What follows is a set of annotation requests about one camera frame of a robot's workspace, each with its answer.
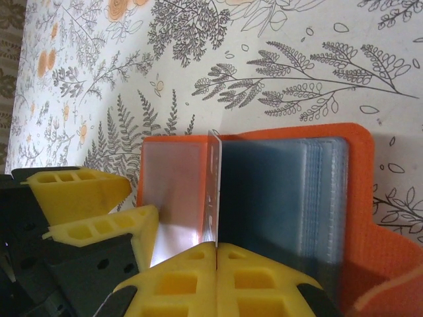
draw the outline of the floral tablecloth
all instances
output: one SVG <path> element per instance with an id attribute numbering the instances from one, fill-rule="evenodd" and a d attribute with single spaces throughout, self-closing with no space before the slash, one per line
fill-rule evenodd
<path id="1" fill-rule="evenodd" d="M 7 170 L 84 164 L 136 187 L 149 135 L 357 122 L 376 142 L 375 221 L 423 244 L 422 10 L 30 0 Z"/>
<path id="2" fill-rule="evenodd" d="M 0 173 L 5 171 L 26 0 L 0 0 Z"/>

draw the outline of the black plastic part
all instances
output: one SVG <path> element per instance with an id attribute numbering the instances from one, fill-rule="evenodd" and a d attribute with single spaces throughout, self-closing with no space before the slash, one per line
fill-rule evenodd
<path id="1" fill-rule="evenodd" d="M 11 175 L 7 175 L 7 174 L 0 174 L 0 182 L 3 182 L 5 180 L 12 180 L 13 177 Z"/>
<path id="2" fill-rule="evenodd" d="M 316 317 L 342 317 L 341 312 L 329 299 L 324 290 L 310 284 L 299 284 L 297 288 Z"/>
<path id="3" fill-rule="evenodd" d="M 48 222 L 32 190 L 17 182 L 0 188 L 0 236 L 10 246 L 40 238 Z"/>
<path id="4" fill-rule="evenodd" d="M 63 294 L 56 290 L 43 303 L 20 314 L 21 317 L 77 317 Z"/>
<path id="5" fill-rule="evenodd" d="M 77 169 L 18 169 L 14 180 L 0 178 L 0 256 L 7 256 L 0 261 L 1 317 L 91 317 L 117 284 L 139 273 L 131 234 L 82 248 L 42 239 L 49 224 L 20 182 L 41 171 Z"/>
<path id="6" fill-rule="evenodd" d="M 124 317 L 137 293 L 137 287 L 129 285 L 110 294 L 93 317 Z"/>
<path id="7" fill-rule="evenodd" d="M 117 284 L 138 274 L 131 234 L 78 248 L 46 240 L 46 263 L 78 316 L 92 316 Z M 125 267 L 134 264 L 126 273 Z"/>
<path id="8" fill-rule="evenodd" d="M 17 182 L 25 182 L 26 179 L 38 172 L 52 172 L 55 170 L 78 170 L 78 166 L 55 166 L 55 167 L 34 167 L 34 168 L 17 168 L 12 171 L 13 179 Z"/>
<path id="9" fill-rule="evenodd" d="M 0 316 L 18 316 L 19 312 L 28 310 L 33 304 L 22 287 L 13 283 L 0 268 Z"/>

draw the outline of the floral patterned fabric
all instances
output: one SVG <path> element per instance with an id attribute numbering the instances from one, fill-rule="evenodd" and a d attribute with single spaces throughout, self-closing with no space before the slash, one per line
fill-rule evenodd
<path id="1" fill-rule="evenodd" d="M 422 10 L 30 0 L 7 170 L 84 164 L 136 187 L 150 135 L 356 122 L 376 143 L 375 221 L 423 244 Z"/>
<path id="2" fill-rule="evenodd" d="M 0 173 L 5 170 L 26 0 L 0 0 Z"/>

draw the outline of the orange flower print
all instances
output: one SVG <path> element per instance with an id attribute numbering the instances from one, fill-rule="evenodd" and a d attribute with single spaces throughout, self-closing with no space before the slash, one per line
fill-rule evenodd
<path id="1" fill-rule="evenodd" d="M 142 6 L 144 4 L 146 4 L 148 2 L 148 0 L 134 0 L 134 3 L 136 5 Z"/>
<path id="2" fill-rule="evenodd" d="M 128 8 L 128 0 L 109 0 L 108 19 L 110 22 L 119 21 Z"/>
<path id="3" fill-rule="evenodd" d="M 56 50 L 52 49 L 50 51 L 50 54 L 48 54 L 48 60 L 47 60 L 47 67 L 49 70 L 53 69 L 55 62 L 56 62 Z"/>
<path id="4" fill-rule="evenodd" d="M 47 51 L 41 52 L 40 59 L 38 60 L 38 76 L 41 78 L 46 73 L 47 66 Z"/>
<path id="5" fill-rule="evenodd" d="M 63 108 L 62 112 L 63 112 L 63 120 L 64 122 L 66 122 L 67 119 L 69 119 L 69 106 L 67 104 L 65 105 L 65 108 Z"/>
<path id="6" fill-rule="evenodd" d="M 164 89 L 165 84 L 163 81 L 159 81 L 159 74 L 156 76 L 156 82 L 150 81 L 150 85 L 154 87 L 154 93 L 161 97 L 160 92 Z"/>
<path id="7" fill-rule="evenodd" d="M 34 116 L 34 112 L 35 112 L 35 103 L 31 104 L 31 118 Z"/>
<path id="8" fill-rule="evenodd" d="M 82 145 L 85 143 L 85 137 L 87 136 L 87 125 L 82 125 L 80 130 L 78 131 L 79 134 L 79 143 Z"/>
<path id="9" fill-rule="evenodd" d="M 52 29 L 52 40 L 56 37 L 56 35 L 58 35 L 58 27 L 59 27 L 59 25 L 58 25 L 58 23 L 56 22 L 56 23 L 53 25 L 53 29 Z"/>

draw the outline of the orange card holder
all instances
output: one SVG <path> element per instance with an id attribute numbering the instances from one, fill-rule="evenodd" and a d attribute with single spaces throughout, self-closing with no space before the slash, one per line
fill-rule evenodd
<path id="1" fill-rule="evenodd" d="M 354 123 L 336 123 L 218 137 L 222 141 L 346 140 L 348 185 L 341 310 L 349 316 L 423 316 L 419 304 L 423 302 L 423 249 L 377 226 L 372 219 L 374 142 L 368 130 Z M 156 249 L 165 250 L 165 254 L 156 255 L 156 263 L 203 242 L 209 219 L 209 227 L 217 230 L 216 186 L 220 176 L 213 173 L 213 166 L 221 158 L 219 151 L 211 135 L 145 139 L 137 204 L 152 203 L 160 210 L 163 228 L 159 228 L 158 236 L 162 239 Z"/>

